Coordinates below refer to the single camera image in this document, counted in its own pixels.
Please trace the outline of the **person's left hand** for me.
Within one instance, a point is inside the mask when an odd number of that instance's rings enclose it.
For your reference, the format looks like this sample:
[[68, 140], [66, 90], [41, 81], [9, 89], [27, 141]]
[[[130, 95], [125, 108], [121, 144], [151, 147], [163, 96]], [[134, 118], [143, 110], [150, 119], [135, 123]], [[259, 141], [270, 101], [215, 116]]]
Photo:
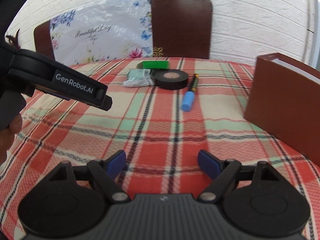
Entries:
[[1, 131], [0, 137], [0, 163], [1, 165], [7, 159], [7, 151], [11, 148], [15, 135], [20, 133], [22, 129], [22, 116], [18, 114], [9, 124], [9, 127]]

